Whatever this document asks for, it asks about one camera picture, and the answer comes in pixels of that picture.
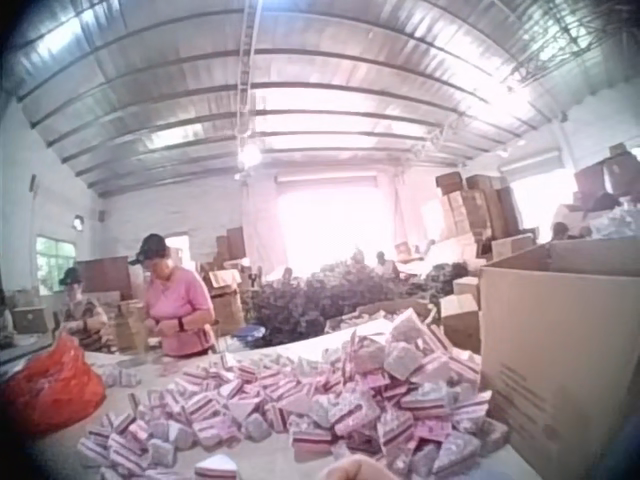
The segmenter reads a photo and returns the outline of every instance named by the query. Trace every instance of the dark bundled material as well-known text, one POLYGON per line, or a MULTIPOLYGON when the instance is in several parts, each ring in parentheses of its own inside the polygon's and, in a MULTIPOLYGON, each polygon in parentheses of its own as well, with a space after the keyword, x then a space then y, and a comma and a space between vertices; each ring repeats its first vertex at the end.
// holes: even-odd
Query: dark bundled material
POLYGON ((377 275, 366 265, 326 265, 306 281, 265 284, 243 292, 247 321, 262 325, 265 335, 252 345, 271 347, 322 335, 326 321, 386 300, 419 296, 434 304, 453 294, 453 281, 468 276, 466 265, 436 265, 426 279, 403 281, 377 275))

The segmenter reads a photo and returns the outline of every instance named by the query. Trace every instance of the person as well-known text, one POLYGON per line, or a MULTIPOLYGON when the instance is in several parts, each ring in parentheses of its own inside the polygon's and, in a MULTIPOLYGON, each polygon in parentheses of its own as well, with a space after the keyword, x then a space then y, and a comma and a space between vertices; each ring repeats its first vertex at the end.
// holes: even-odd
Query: person
POLYGON ((152 233, 142 240, 131 265, 150 273, 145 292, 145 325, 161 339, 171 357, 205 353, 214 343, 215 315, 209 292, 195 272, 173 264, 164 237, 152 233))
POLYGON ((551 241, 560 240, 577 240, 578 236, 569 234, 569 226, 564 222, 556 222, 553 224, 551 241))
POLYGON ((320 475, 321 480, 397 480, 379 462, 364 455, 352 455, 334 463, 320 475))
POLYGON ((382 275, 383 277, 400 276, 396 262, 393 260, 387 260, 384 256, 384 252, 378 252, 376 258, 378 259, 378 264, 375 266, 374 271, 378 275, 382 275))
POLYGON ((291 285, 291 280, 293 279, 293 269, 291 267, 287 267, 284 269, 282 273, 282 283, 285 285, 291 285))
POLYGON ((364 265, 364 252, 359 248, 356 248, 353 255, 351 255, 351 262, 353 265, 364 265))
POLYGON ((84 296, 77 267, 67 268, 59 283, 67 297, 60 315, 61 331, 75 337, 83 350, 109 352, 107 315, 98 302, 84 296))

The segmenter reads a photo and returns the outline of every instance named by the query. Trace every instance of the black cap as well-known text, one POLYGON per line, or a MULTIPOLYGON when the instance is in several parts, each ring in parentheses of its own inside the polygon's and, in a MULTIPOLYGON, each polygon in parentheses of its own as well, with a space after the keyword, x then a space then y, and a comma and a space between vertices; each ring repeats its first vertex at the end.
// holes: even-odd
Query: black cap
POLYGON ((165 258, 167 256, 167 242, 162 235, 152 233, 144 237, 140 250, 136 253, 133 260, 129 261, 129 265, 140 265, 147 260, 156 258, 165 258))
POLYGON ((61 287, 82 283, 82 278, 80 278, 80 271, 76 267, 67 268, 58 283, 61 287))

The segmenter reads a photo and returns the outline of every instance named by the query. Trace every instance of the open cardboard box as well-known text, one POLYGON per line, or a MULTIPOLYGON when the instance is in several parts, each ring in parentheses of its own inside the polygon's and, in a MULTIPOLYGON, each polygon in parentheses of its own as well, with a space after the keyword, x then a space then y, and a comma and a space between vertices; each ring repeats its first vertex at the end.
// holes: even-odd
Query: open cardboard box
POLYGON ((480 278, 491 413, 544 479, 586 478, 640 398, 640 239, 540 245, 480 278))

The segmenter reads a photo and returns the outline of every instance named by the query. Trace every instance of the hand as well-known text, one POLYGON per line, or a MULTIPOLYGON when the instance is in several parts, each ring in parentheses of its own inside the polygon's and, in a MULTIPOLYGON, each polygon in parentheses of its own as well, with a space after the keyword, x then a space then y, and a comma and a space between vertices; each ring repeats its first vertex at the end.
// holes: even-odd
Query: hand
POLYGON ((364 455, 353 455, 327 468, 322 480, 397 480, 383 465, 364 455))
POLYGON ((157 337, 158 336, 156 321, 153 318, 147 318, 144 321, 144 326, 146 327, 147 331, 149 332, 149 336, 150 337, 157 337))
POLYGON ((161 337, 170 337, 180 330, 177 320, 161 320, 156 327, 156 333, 161 337))
POLYGON ((60 325, 61 332, 74 333, 82 330, 84 325, 81 320, 72 320, 70 322, 63 322, 60 325))

